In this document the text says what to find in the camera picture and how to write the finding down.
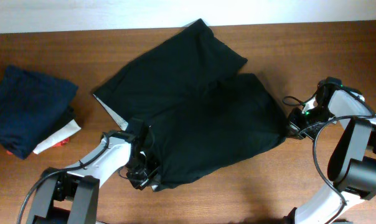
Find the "navy blue folded shirt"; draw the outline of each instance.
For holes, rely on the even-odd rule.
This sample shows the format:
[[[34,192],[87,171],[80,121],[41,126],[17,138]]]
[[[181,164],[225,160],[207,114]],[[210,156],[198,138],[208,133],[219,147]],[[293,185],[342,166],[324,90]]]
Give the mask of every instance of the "navy blue folded shirt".
[[[77,88],[68,80],[8,66],[0,83],[0,143],[25,159],[50,135]]]

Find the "wooden table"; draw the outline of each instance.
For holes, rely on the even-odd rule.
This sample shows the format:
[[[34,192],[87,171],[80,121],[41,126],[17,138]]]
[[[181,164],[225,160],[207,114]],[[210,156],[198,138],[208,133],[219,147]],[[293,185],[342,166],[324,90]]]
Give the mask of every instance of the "wooden table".
[[[102,30],[0,35],[0,81],[6,65],[66,78],[79,86],[72,102],[82,130],[61,148],[22,161],[0,146],[0,223],[14,223],[31,185],[48,166],[65,167],[99,144],[102,131],[118,128],[90,94],[123,65],[181,29]],[[213,27],[215,36],[248,59],[242,72],[259,76],[271,94],[310,97],[327,76],[360,89],[376,111],[376,21]],[[291,108],[284,107],[286,113]],[[327,128],[318,154],[323,170],[342,128]],[[108,223],[229,223],[280,218],[318,191],[322,180],[311,141],[281,146],[203,177],[154,193],[135,190],[117,175],[103,185],[98,220]],[[56,203],[70,208],[70,202]],[[344,218],[376,223],[376,197]]]

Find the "black cloth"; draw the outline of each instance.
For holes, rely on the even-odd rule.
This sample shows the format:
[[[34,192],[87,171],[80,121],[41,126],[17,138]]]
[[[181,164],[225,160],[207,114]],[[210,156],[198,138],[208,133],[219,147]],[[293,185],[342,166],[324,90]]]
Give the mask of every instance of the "black cloth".
[[[8,66],[0,83],[0,143],[25,159],[67,110],[73,83]]]
[[[256,76],[236,76],[246,61],[198,20],[94,92],[123,119],[151,126],[150,152],[161,163],[157,191],[191,183],[284,141],[280,107]]]

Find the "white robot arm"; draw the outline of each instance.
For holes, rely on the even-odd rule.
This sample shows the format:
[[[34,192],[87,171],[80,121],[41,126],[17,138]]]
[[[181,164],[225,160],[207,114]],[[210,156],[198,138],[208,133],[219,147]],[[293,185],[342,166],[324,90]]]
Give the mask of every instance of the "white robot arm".
[[[354,205],[376,195],[376,160],[364,156],[367,146],[374,147],[376,153],[376,114],[364,103],[365,99],[358,91],[342,88],[341,81],[334,78],[320,82],[316,94],[302,104],[303,110],[296,109],[290,114],[289,125],[292,137],[302,139],[308,136],[316,141],[322,130],[320,127],[333,119],[339,120],[346,131],[329,161],[329,180],[326,181],[341,193],[344,200],[332,187],[324,184],[310,201],[292,210],[284,218],[284,223],[332,223]],[[369,118],[356,119],[361,116]],[[306,127],[320,121],[314,130],[306,132]]]
[[[48,168],[25,199],[17,223],[21,222],[26,202],[36,189],[26,223],[100,223],[96,221],[99,188],[118,169],[137,161],[133,154],[142,153],[147,133],[148,127],[142,121],[132,119],[126,131],[104,133],[100,145],[78,162],[64,169]],[[149,178],[153,176],[145,173],[147,169],[143,172],[145,178],[133,184],[137,189],[150,184]],[[53,200],[65,199],[73,201],[70,211],[54,207]]]

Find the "folded clothing stack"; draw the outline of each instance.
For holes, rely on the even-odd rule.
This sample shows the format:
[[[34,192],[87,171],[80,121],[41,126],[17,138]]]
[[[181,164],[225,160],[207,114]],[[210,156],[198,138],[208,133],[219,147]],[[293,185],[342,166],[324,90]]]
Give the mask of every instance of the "folded clothing stack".
[[[21,159],[75,134],[69,103],[77,86],[67,80],[8,66],[0,83],[0,143]]]

